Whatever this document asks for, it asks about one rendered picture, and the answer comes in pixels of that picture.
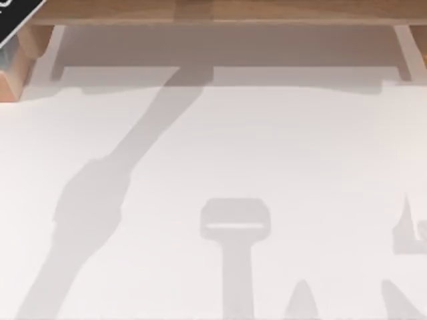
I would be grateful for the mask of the wooden cupboard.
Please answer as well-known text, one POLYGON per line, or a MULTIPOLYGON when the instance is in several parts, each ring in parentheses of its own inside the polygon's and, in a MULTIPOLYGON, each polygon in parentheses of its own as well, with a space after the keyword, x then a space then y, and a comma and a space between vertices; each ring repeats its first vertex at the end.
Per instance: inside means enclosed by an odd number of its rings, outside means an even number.
POLYGON ((0 71, 0 102, 20 98, 55 26, 146 23, 407 25, 427 68, 427 0, 47 0, 17 32, 21 52, 0 71))

